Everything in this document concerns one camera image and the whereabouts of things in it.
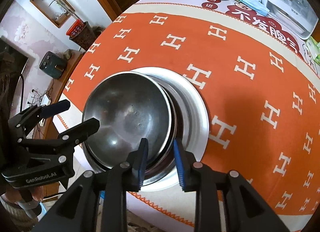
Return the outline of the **person left hand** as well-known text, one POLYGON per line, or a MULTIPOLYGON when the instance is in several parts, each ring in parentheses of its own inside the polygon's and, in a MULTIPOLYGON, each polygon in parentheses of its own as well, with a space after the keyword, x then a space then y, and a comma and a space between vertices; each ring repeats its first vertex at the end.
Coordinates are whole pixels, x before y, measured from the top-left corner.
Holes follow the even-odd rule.
POLYGON ((1 207, 10 210, 23 210, 29 216, 39 216, 42 212, 40 201, 43 200, 43 186, 29 190, 18 190, 10 185, 1 187, 1 207))

